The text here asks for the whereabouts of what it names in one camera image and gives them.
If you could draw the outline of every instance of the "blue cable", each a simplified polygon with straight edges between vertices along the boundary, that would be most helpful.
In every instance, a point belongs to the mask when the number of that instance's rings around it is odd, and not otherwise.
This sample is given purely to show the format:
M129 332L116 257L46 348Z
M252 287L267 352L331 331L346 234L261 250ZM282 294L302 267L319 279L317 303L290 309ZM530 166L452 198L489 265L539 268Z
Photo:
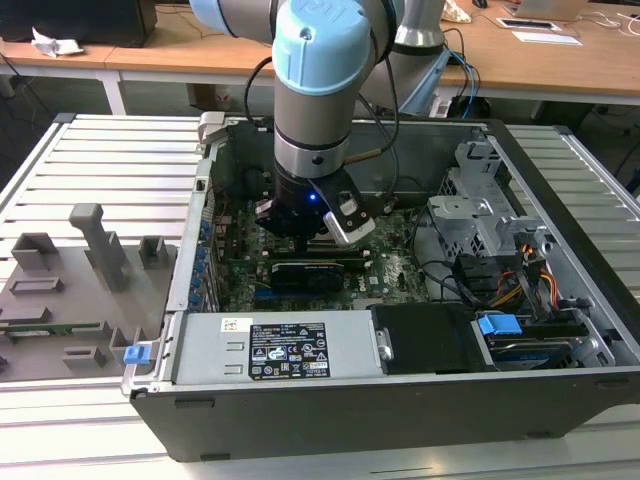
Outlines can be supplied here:
M473 103L473 101L475 100L478 94L478 92L475 91L475 77L473 76L473 70L471 69L471 67L467 65L467 62L465 62L460 55L458 55L453 50L449 50L449 53L451 53L453 58L455 58L458 61L458 63L462 66L462 68L464 68L469 73L469 76L471 77L471 95L469 96L469 104L467 105L467 108L464 111L464 114L462 115L462 118L467 118L467 116L469 115L469 112L471 111L471 104Z

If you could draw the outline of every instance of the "slotted metal platform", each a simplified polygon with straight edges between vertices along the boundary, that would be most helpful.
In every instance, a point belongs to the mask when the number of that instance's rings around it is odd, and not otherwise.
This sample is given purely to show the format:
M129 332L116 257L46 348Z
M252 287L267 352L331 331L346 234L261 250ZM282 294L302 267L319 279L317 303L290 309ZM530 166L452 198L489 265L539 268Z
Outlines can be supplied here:
M46 231L58 245L84 244L66 221L77 202L102 203L105 227L116 230L122 243L135 244L143 234L158 234L178 245L199 158L194 153L197 124L196 118L94 115L54 124L0 194L0 287L15 264L11 248L20 233ZM573 137L551 128L512 127L512 132L618 274L640 295L637 205L629 203L632 199ZM529 208L521 189L514 188ZM0 477L640 476L640 406L607 411L557 440L185 465L167 457L119 384L119 378L5 384L0 390Z
M69 214L80 202L104 207L104 227L123 245L162 235L178 245L200 155L197 118L78 115L54 123L0 195L0 288L24 232L58 246L85 245Z
M554 127L509 127L533 163L640 301L640 204L571 134ZM530 215L521 186L511 188Z

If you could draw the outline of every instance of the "warning label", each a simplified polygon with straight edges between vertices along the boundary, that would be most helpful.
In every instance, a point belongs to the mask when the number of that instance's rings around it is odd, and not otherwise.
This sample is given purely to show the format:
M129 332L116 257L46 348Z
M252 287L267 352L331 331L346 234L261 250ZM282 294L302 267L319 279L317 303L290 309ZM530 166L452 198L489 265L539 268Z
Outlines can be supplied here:
M253 380L330 377L324 323L251 325Z

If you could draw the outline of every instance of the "robotic arm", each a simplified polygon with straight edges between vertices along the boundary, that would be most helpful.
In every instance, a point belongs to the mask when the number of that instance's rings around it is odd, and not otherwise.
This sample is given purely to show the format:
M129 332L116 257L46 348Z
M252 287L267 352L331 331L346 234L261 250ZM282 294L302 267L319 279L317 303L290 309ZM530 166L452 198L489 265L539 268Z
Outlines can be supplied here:
M444 2L191 0L209 27L273 45L276 189L261 226L300 248L327 229L342 245L374 229L376 209L344 169L354 105L362 90L393 106L385 61L401 74L400 110L422 111L448 59Z

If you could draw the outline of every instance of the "barcode sticker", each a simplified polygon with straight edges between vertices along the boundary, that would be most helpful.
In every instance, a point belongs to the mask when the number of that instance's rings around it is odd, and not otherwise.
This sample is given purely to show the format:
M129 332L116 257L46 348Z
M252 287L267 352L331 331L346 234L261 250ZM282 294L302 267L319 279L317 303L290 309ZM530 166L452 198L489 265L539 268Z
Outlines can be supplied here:
M253 318L224 317L220 331L224 333L248 332L251 325L253 325Z

